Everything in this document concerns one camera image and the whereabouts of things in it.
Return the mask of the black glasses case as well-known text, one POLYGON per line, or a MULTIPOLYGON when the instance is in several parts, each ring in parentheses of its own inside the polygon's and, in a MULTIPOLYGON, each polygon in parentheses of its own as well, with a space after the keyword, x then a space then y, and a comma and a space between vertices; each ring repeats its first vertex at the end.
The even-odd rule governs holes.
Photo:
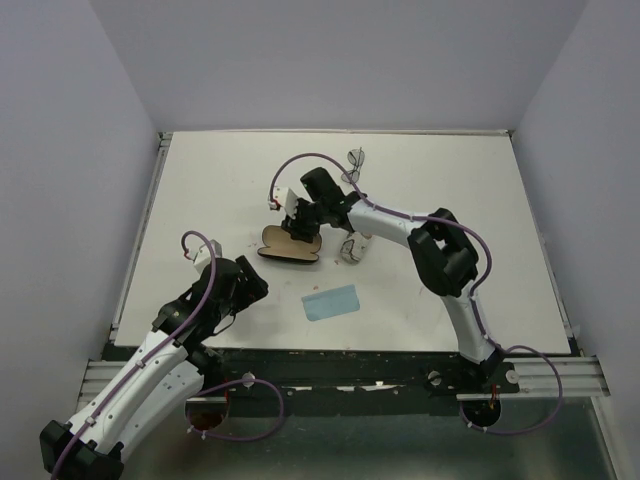
POLYGON ((257 249, 261 257, 283 262, 313 264, 319 260, 322 237, 316 235, 311 243, 294 240, 280 226, 269 225, 262 231, 263 246, 257 249))

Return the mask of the marbled glasses case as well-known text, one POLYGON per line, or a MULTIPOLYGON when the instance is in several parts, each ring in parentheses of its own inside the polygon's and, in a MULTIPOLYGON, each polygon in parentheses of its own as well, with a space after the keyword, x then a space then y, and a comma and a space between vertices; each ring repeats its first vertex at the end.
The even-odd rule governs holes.
POLYGON ((348 233, 339 250, 340 258, 351 265, 360 263, 367 253, 373 238, 373 235, 361 232, 348 233))

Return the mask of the blue cleaning cloth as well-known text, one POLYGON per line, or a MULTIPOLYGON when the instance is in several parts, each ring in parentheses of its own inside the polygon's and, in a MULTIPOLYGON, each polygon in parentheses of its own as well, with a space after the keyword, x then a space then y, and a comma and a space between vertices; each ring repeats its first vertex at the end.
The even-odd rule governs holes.
POLYGON ((360 310, 360 301, 353 284, 308 295, 301 301, 305 316, 311 322, 360 310))

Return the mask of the dark wire-frame sunglasses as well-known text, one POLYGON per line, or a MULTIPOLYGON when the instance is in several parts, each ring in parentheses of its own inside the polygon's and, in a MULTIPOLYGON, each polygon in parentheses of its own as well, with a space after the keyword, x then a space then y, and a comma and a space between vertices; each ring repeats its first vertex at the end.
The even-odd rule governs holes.
POLYGON ((345 183, 357 183, 365 161, 365 153, 362 148, 352 149, 347 153, 347 161, 351 167, 341 175, 345 183))

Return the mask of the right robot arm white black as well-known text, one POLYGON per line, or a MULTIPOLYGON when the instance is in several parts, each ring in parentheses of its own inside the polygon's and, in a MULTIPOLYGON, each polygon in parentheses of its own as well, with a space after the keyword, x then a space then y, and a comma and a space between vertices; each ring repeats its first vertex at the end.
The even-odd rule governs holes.
POLYGON ((309 243, 322 225, 349 233, 380 237, 409 249, 423 286, 444 303, 458 341, 460 379, 469 390, 480 392, 496 380, 492 360, 498 350, 482 324, 481 309, 473 299, 479 255, 455 216, 440 208, 420 216, 376 205, 365 194, 348 194, 322 167, 301 178, 308 200, 291 189, 273 186, 270 208, 282 209, 282 228, 292 239, 309 243))

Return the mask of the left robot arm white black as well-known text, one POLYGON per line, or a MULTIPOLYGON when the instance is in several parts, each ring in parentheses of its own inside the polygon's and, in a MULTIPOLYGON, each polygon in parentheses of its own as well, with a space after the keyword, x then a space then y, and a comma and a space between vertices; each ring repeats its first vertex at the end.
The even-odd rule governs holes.
POLYGON ((268 285, 249 261, 218 258, 199 280, 164 305, 142 344, 67 422, 40 434, 44 468, 58 479, 117 479, 142 440, 191 395, 209 395, 223 378, 204 342, 220 323, 265 298, 268 285))

